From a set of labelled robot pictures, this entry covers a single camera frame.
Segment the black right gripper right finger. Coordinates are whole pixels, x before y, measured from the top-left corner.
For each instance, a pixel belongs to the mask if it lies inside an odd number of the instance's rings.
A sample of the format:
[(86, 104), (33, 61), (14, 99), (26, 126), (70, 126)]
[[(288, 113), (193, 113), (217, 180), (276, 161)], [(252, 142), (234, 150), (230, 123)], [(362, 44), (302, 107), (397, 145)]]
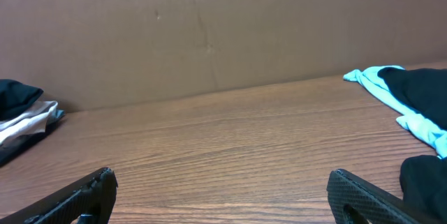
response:
[(328, 203), (336, 224), (440, 224), (368, 181), (337, 169), (330, 173)]

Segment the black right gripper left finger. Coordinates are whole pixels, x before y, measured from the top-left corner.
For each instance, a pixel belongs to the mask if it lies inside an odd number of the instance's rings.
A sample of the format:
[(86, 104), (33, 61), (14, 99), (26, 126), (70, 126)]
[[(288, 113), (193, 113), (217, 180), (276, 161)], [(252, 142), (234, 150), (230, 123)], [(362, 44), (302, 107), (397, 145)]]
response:
[(117, 197), (115, 173), (108, 167), (1, 219), (1, 224), (108, 224)]

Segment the black t-shirt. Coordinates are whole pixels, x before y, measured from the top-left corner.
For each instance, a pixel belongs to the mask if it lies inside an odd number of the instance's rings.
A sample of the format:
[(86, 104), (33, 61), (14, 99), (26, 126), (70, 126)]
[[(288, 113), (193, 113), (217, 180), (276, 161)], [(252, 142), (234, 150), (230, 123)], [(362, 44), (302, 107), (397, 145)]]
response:
[[(424, 119), (446, 130), (446, 70), (421, 68), (380, 70), (391, 94)], [(404, 201), (446, 222), (446, 158), (417, 156), (406, 159), (400, 172)]]

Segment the light blue t-shirt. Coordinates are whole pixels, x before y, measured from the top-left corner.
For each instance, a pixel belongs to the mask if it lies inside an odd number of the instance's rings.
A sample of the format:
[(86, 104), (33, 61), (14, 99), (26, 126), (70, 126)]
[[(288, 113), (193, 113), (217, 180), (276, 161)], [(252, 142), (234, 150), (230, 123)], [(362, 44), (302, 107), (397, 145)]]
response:
[(401, 66), (372, 66), (364, 70), (355, 69), (345, 74), (343, 79), (357, 82), (375, 98), (401, 114), (396, 122), (416, 138), (431, 146), (440, 159), (446, 158), (446, 130), (441, 129), (430, 119), (408, 105), (398, 101), (392, 95), (384, 79), (379, 77), (379, 71), (385, 68), (404, 70)]

